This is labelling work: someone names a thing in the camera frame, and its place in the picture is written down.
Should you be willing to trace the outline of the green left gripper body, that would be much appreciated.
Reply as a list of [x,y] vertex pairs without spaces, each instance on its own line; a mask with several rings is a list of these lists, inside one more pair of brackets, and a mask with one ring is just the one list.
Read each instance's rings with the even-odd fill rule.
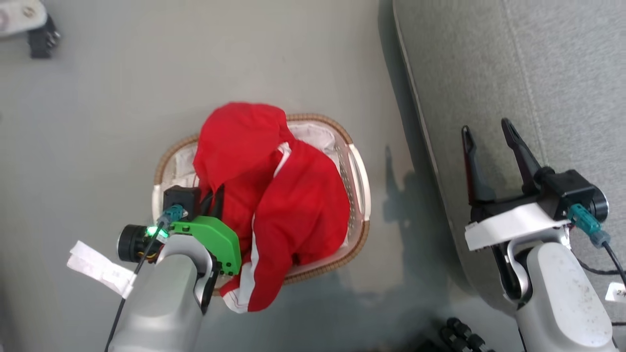
[[169,232],[190,235],[197,239],[221,263],[223,275],[235,276],[241,272],[239,237],[220,219],[197,216],[190,222],[173,222]]

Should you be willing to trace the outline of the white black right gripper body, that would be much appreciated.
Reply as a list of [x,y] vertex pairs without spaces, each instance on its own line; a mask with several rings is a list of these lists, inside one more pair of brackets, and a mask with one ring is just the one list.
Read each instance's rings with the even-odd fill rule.
[[556,242],[570,249],[569,223],[569,220],[550,218],[538,203],[531,202],[471,222],[465,228],[465,241],[470,251],[492,250],[507,298],[520,300],[531,283],[526,269],[514,258],[516,247],[533,242]]

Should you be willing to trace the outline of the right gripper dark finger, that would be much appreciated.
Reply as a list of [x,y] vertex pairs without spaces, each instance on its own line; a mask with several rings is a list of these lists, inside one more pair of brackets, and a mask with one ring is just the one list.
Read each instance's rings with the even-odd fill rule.
[[461,140],[463,143],[463,155],[467,174],[468,203],[478,205],[479,203],[489,203],[495,200],[495,191],[487,184],[487,179],[479,167],[476,152],[478,147],[468,126],[461,129]]
[[514,152],[519,173],[522,178],[522,192],[525,195],[539,193],[540,187],[535,181],[535,174],[541,166],[525,141],[519,135],[517,129],[508,118],[501,120],[501,127],[508,147]]

